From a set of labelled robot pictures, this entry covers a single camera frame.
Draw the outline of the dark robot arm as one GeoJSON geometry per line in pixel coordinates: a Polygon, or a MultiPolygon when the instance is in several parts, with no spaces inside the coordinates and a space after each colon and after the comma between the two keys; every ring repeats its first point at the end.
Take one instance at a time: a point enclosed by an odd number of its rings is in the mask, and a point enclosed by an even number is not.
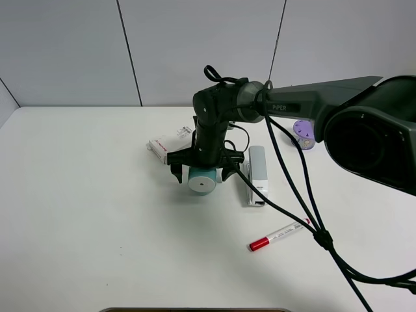
{"type": "Polygon", "coordinates": [[[222,151],[229,122],[257,123],[265,116],[310,121],[317,142],[345,170],[415,194],[415,78],[358,77],[267,89],[247,78],[218,79],[193,97],[195,132],[187,149],[167,163],[221,168],[222,179],[240,164],[240,151],[222,151]]]}

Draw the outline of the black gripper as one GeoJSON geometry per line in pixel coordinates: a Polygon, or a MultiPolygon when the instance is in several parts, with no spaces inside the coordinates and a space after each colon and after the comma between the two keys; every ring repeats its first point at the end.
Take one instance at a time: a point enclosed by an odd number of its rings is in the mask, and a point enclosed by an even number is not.
{"type": "Polygon", "coordinates": [[[220,180],[226,181],[236,173],[237,165],[228,162],[223,149],[229,122],[213,125],[203,124],[197,116],[193,117],[195,130],[191,146],[167,154],[167,165],[179,184],[183,182],[183,165],[195,168],[218,168],[220,180]]]}

